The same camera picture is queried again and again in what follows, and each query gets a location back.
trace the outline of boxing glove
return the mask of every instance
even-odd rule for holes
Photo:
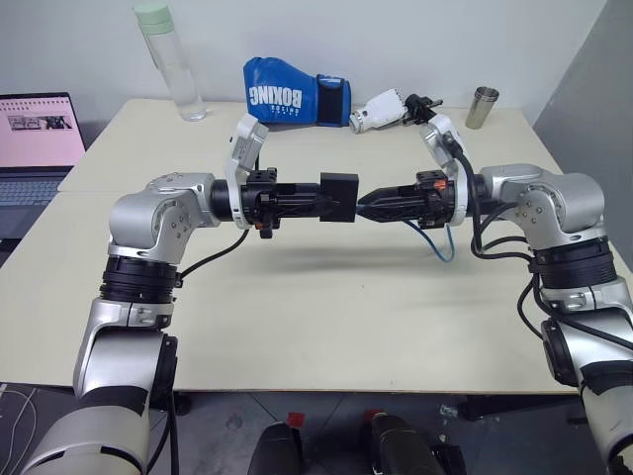
[[[244,65],[248,113],[264,124],[349,122],[351,90],[341,77],[309,76],[277,57],[254,57]]]

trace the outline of clear water bottle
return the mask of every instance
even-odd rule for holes
[[[174,31],[167,4],[143,3],[135,6],[135,13],[154,64],[162,73],[178,112],[185,121],[204,119],[205,105]]]

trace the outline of green bottle cap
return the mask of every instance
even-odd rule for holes
[[[141,3],[135,6],[140,30],[146,35],[162,35],[174,30],[169,7],[164,2]]]

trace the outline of white table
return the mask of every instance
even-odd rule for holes
[[[0,380],[71,383],[106,261],[113,203],[173,169],[223,175],[226,137],[241,108],[216,105],[217,117],[185,124],[167,102],[126,105],[0,269]],[[464,111],[446,112],[464,132],[476,168],[531,161],[558,171],[519,112],[494,111],[478,132],[464,129]],[[157,132],[149,145],[141,135],[148,125]],[[320,170],[358,172],[361,193],[411,183],[416,171],[434,168],[415,127],[364,136],[325,128],[276,132],[262,164],[278,166],[280,181],[317,181]],[[511,224],[495,224],[490,238],[510,232]],[[167,331],[179,338],[176,387],[569,391],[550,376],[540,341],[516,314],[529,278],[525,264],[475,258],[470,234],[470,224],[454,229],[458,255],[444,264],[398,223],[289,219],[272,240],[252,233],[175,292]],[[442,231],[432,235],[444,242]],[[238,236],[229,223],[197,230],[181,268]],[[629,277],[619,256],[616,267]],[[542,319],[531,302],[526,309]]]

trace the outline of metal cup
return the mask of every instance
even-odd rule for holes
[[[466,118],[466,127],[480,129],[498,99],[498,91],[492,87],[478,87],[475,91],[475,99]]]

